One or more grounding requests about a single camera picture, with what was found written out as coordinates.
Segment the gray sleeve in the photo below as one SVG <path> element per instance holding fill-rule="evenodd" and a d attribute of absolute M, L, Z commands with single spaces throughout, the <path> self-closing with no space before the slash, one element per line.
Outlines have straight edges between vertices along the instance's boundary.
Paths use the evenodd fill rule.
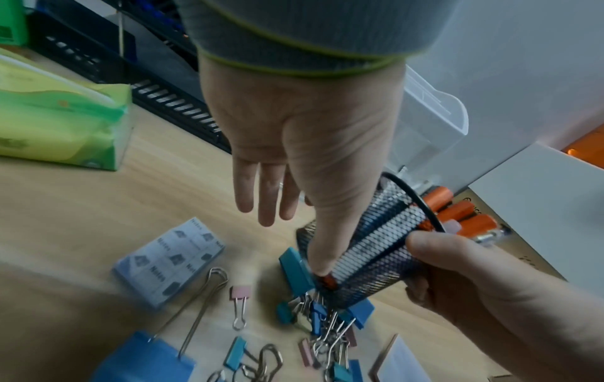
<path fill-rule="evenodd" d="M 176 0 L 201 53 L 290 75 L 364 72 L 427 49 L 459 0 Z"/>

